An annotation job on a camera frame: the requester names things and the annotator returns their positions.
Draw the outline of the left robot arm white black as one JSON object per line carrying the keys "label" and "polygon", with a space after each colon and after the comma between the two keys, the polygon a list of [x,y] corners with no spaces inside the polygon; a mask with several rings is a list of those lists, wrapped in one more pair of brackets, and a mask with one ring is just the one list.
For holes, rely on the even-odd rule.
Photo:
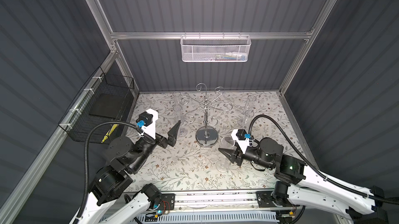
{"label": "left robot arm white black", "polygon": [[[170,129],[166,138],[155,132],[155,120],[151,118],[151,114],[148,114],[148,116],[150,118],[140,117],[136,124],[108,121],[95,126],[88,132],[84,141],[84,194],[80,209],[72,220],[73,224],[78,224],[83,220],[84,207],[88,203],[90,193],[93,193],[98,199],[98,204],[115,200],[132,183],[130,175],[136,174],[141,169],[156,146],[165,149],[167,146],[173,147],[176,144],[181,121],[179,120]],[[100,169],[96,174],[97,178],[89,183],[88,151],[90,139],[97,129],[106,125],[130,127],[141,138],[136,143],[133,143],[126,136],[112,140],[105,154],[106,166]]]}

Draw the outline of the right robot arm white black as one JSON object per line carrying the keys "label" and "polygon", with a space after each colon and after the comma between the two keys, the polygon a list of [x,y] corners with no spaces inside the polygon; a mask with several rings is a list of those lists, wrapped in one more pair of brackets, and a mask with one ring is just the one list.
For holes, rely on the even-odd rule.
{"label": "right robot arm white black", "polygon": [[231,163],[243,161],[273,170],[277,178],[272,199],[278,206],[302,205],[339,215],[354,224],[387,224],[388,215],[382,203],[373,197],[381,189],[355,186],[324,173],[318,174],[304,161],[283,154],[284,147],[264,138],[255,147],[242,151],[243,141],[234,149],[219,148]]}

